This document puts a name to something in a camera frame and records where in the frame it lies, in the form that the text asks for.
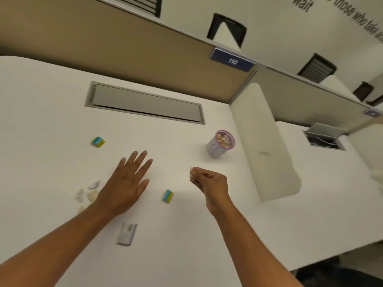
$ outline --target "cable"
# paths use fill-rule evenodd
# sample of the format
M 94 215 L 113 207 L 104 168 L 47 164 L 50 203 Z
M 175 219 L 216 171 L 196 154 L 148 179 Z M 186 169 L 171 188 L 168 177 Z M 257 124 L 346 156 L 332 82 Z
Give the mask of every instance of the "cable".
M 319 138 L 319 137 L 317 137 L 317 136 L 312 136 L 312 137 L 317 138 L 318 140 L 320 140 L 320 141 L 322 141 L 322 142 L 324 142 L 324 143 L 326 143 L 326 144 L 329 144 L 329 145 L 336 145 L 336 143 L 329 143 L 329 142 L 327 142 L 327 141 L 325 141 L 325 140 L 323 140 L 323 139 L 321 139 L 321 138 Z

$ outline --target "pen holder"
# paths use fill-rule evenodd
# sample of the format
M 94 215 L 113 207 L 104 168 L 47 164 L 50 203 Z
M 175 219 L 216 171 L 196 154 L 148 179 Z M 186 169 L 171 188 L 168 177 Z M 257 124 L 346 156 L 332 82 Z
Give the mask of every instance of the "pen holder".
M 219 130 L 206 145 L 206 151 L 213 158 L 219 158 L 227 150 L 233 149 L 235 144 L 234 137 L 228 131 Z

